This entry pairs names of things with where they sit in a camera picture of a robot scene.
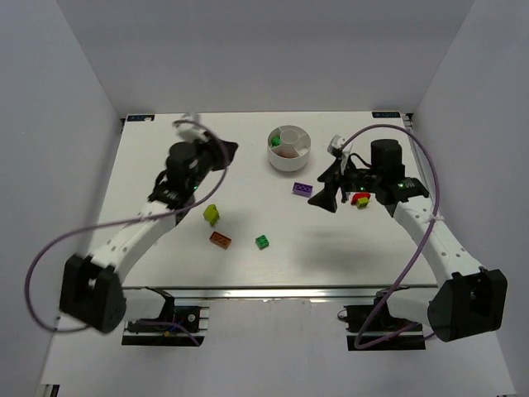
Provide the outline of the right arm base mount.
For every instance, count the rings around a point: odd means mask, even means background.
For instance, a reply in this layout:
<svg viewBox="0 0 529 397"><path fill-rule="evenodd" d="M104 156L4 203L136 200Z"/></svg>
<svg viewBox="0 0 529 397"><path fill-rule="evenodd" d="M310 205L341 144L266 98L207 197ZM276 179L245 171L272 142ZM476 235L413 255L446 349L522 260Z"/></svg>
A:
<svg viewBox="0 0 529 397"><path fill-rule="evenodd" d="M347 348L350 352L358 351L355 339L361 327L368 318L372 309L386 295L386 290L376 293L372 304L349 304L343 307L336 315L337 319L346 325ZM387 304L375 315L372 322L366 328L360 339L360 344L368 344L378 338L387 337L392 332L408 327L410 321L403 318L394 318L389 314ZM388 338L372 347L362 349L363 352L388 352L388 351L420 351L426 349L426 337L423 334L422 325L400 333L398 336Z"/></svg>

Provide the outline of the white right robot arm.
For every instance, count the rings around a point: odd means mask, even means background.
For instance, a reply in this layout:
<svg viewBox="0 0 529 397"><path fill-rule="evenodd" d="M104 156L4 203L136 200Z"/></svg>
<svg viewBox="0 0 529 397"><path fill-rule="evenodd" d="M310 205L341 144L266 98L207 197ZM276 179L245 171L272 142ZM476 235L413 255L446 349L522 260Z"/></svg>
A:
<svg viewBox="0 0 529 397"><path fill-rule="evenodd" d="M309 204L334 213L336 196L368 192L417 244L431 268L436 287L398 286L377 293L375 318L383 325L417 323L451 342L501 327L508 281L500 270L488 270L463 248L445 222L422 182L405 174L403 151L394 139L372 141L368 167L358 168L344 138L334 136L327 150L335 160L320 176L322 191Z"/></svg>

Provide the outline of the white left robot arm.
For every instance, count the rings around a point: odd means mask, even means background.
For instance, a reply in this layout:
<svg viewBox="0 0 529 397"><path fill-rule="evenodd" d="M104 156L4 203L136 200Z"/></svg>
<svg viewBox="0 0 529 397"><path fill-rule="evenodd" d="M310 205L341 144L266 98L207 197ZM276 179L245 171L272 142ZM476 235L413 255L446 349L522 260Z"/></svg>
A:
<svg viewBox="0 0 529 397"><path fill-rule="evenodd" d="M210 134L169 148L165 168L156 180L139 222L128 222L112 239L85 257L65 263L60 311L107 334L120 323L169 322L174 298L162 289L124 290L122 283L139 259L176 228L195 203L194 192L212 171L225 170L238 145Z"/></svg>

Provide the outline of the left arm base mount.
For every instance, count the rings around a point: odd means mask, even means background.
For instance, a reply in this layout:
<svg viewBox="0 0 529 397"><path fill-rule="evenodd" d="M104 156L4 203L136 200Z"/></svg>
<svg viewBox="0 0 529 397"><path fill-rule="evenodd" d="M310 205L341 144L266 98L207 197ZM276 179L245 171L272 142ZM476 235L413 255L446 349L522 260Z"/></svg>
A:
<svg viewBox="0 0 529 397"><path fill-rule="evenodd" d="M177 300L158 288L126 292L123 346L200 347L209 322L209 307L199 300Z"/></svg>

